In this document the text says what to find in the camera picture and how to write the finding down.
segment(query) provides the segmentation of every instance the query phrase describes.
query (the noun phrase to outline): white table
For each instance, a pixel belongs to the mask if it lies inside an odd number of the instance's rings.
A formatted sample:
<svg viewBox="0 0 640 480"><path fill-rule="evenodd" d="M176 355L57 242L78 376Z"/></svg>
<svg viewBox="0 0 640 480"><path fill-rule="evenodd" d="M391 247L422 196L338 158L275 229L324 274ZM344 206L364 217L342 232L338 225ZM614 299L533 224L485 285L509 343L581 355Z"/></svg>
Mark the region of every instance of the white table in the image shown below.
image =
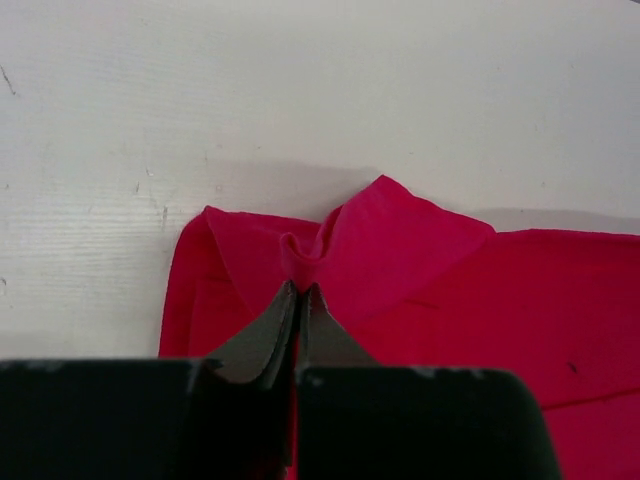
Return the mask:
<svg viewBox="0 0 640 480"><path fill-rule="evenodd" d="M639 45L629 0L3 0L0 357L155 354L206 204L320 219L383 172L640 233Z"/></svg>

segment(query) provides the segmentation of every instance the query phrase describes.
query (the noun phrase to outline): cloth fold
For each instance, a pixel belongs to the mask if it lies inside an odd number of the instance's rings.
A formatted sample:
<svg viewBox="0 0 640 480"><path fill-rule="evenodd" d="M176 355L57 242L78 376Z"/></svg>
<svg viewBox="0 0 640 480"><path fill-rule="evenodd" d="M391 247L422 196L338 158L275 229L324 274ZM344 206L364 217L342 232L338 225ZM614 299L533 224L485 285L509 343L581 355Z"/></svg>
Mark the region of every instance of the cloth fold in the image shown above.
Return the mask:
<svg viewBox="0 0 640 480"><path fill-rule="evenodd" d="M322 224L207 207L176 247L160 355L209 353L287 279L319 283L383 364L515 372L567 478L640 478L640 430L624 428L640 416L640 237L496 233L388 177Z"/></svg>

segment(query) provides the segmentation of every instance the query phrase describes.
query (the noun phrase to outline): cloth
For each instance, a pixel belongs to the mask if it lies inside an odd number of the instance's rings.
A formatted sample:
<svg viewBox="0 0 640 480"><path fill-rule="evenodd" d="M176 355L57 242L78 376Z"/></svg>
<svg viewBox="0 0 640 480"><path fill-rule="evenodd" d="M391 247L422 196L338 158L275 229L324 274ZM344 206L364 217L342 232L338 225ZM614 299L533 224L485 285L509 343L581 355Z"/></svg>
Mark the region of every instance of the cloth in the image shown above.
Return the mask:
<svg viewBox="0 0 640 480"><path fill-rule="evenodd" d="M176 247L160 355L206 355L287 279L317 282L382 364L513 371L566 478L640 478L640 237L496 233L384 176L322 224L207 207Z"/></svg>

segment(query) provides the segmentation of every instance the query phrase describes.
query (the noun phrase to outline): folded cloth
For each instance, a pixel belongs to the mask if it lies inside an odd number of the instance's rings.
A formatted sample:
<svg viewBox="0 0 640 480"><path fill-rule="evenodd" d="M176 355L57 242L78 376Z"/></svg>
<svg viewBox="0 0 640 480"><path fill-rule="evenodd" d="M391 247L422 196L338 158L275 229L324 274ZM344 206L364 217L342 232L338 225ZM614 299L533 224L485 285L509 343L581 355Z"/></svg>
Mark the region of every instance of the folded cloth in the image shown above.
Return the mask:
<svg viewBox="0 0 640 480"><path fill-rule="evenodd" d="M206 355L287 279L318 283L382 364L516 373L566 478L640 478L640 237L496 233L384 176L322 224L207 207L176 247L160 356Z"/></svg>

